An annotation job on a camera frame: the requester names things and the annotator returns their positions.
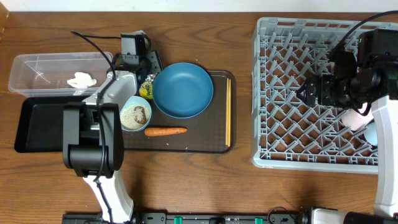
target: wooden table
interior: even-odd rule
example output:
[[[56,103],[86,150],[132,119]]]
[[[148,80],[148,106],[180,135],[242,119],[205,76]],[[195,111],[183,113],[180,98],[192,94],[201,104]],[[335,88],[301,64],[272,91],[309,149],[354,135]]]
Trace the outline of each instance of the wooden table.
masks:
[[[371,14],[12,12],[0,43],[0,222],[60,223],[67,212],[99,212],[91,189],[61,153],[18,154],[14,140],[24,97],[7,89],[19,54],[95,51],[69,33],[119,35],[143,29],[164,65],[195,62],[237,80],[236,147],[227,154],[125,152],[124,183],[139,210],[267,213],[322,206],[371,213],[377,176],[259,169],[250,160],[251,37],[260,17],[362,20]],[[383,21],[398,22],[397,16]],[[119,40],[95,40],[120,51]]]

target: rice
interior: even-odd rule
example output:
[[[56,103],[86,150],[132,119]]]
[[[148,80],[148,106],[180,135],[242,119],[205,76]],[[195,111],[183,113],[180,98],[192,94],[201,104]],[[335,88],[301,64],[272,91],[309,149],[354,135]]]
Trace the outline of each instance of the rice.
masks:
[[[145,117],[141,113],[140,110],[137,110],[137,107],[142,107],[144,109]],[[120,122],[122,123],[123,127],[131,130],[137,130],[142,128],[150,118],[150,111],[144,105],[130,105],[124,110],[122,110],[120,114]],[[136,120],[143,120],[146,119],[144,124],[138,123]]]

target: chopsticks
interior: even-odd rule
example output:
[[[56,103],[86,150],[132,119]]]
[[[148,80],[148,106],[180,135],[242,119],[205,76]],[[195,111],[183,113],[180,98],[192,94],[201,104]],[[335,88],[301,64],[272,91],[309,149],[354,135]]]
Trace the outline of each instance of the chopsticks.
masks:
[[[231,80],[226,80],[225,144],[231,146]]]

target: dark baking tray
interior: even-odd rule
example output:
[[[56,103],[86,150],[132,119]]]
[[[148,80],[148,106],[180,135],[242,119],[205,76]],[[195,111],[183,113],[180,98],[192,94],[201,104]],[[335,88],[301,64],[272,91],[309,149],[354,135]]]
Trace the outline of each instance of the dark baking tray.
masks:
[[[229,72],[209,71],[214,84],[213,99],[196,117],[177,119],[163,114],[153,101],[149,126],[185,127],[186,133],[147,137],[143,131],[123,131],[124,147],[131,150],[174,152],[227,152],[235,143],[236,80]],[[226,79],[232,83],[231,146],[225,145]],[[63,108],[68,102],[81,102],[87,96],[32,97],[22,104],[14,148],[17,152],[61,152]]]
[[[148,127],[184,127],[188,131],[171,136],[147,137],[143,131],[123,131],[124,147],[130,150],[224,153],[236,139],[236,80],[226,71],[208,70],[213,80],[214,95],[205,111],[188,119],[172,118],[161,112],[153,101]],[[225,144],[226,81],[231,80],[231,144]]]

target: orange carrot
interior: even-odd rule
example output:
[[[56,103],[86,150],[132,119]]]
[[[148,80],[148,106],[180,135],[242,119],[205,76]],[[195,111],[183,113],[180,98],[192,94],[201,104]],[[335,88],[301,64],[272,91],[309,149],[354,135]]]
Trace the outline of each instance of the orange carrot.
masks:
[[[147,128],[145,129],[146,136],[166,136],[171,134],[180,134],[187,131],[187,128]]]

